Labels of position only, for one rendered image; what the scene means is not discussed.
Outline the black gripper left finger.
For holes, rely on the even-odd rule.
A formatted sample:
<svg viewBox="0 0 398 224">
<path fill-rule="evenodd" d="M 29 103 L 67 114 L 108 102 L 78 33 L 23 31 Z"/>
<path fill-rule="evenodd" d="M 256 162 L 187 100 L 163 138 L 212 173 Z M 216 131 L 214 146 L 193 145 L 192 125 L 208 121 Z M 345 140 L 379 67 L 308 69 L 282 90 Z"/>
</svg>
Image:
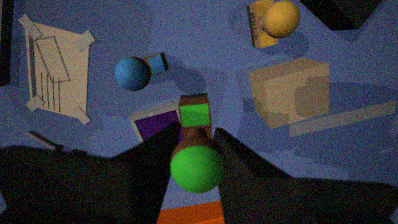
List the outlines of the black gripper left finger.
<svg viewBox="0 0 398 224">
<path fill-rule="evenodd" d="M 0 148 L 0 193 L 13 202 L 157 224 L 178 145 L 179 122 L 112 157 L 16 145 Z"/>
</svg>

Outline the black rectangular block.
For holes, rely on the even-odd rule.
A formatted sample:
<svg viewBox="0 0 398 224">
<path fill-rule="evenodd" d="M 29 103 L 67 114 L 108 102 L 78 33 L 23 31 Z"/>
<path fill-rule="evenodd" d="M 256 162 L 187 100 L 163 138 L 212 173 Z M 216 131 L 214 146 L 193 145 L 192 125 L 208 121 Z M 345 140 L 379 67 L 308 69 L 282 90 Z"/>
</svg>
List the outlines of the black rectangular block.
<svg viewBox="0 0 398 224">
<path fill-rule="evenodd" d="M 300 0 L 329 29 L 357 30 L 382 0 Z"/>
</svg>

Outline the beige flat bar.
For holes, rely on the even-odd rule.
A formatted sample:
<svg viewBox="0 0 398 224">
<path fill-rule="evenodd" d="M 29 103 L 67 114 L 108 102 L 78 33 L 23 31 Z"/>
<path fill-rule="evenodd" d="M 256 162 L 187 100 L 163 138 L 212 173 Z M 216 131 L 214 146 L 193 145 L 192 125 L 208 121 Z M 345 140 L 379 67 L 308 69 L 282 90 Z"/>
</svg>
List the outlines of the beige flat bar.
<svg viewBox="0 0 398 224">
<path fill-rule="evenodd" d="M 290 126 L 290 137 L 336 126 L 341 126 L 365 119 L 377 118 L 395 112 L 397 100 L 390 101 L 387 103 L 363 107 L 335 115 L 330 115 L 318 119 L 309 121 L 299 122 L 291 124 Z"/>
</svg>

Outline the green and brown stamp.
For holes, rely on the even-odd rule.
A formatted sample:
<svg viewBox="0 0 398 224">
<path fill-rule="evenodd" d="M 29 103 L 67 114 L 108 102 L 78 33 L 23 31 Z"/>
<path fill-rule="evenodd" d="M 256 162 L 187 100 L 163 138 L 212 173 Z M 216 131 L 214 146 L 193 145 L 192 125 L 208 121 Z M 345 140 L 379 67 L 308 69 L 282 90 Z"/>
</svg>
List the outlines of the green and brown stamp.
<svg viewBox="0 0 398 224">
<path fill-rule="evenodd" d="M 221 147 L 212 139 L 207 93 L 181 95 L 178 109 L 183 141 L 172 153 L 171 175 L 187 192 L 209 192 L 222 181 L 226 160 Z"/>
</svg>

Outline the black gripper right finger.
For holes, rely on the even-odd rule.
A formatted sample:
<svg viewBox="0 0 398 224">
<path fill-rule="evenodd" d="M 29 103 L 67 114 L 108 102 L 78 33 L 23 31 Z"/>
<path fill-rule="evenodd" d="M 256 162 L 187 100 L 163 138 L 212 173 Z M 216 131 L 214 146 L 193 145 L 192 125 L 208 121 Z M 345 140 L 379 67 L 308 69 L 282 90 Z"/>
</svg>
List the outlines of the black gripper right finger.
<svg viewBox="0 0 398 224">
<path fill-rule="evenodd" d="M 398 187 L 379 182 L 294 178 L 216 127 L 226 172 L 218 184 L 224 224 L 301 224 L 313 212 L 384 213 L 398 208 Z"/>
</svg>

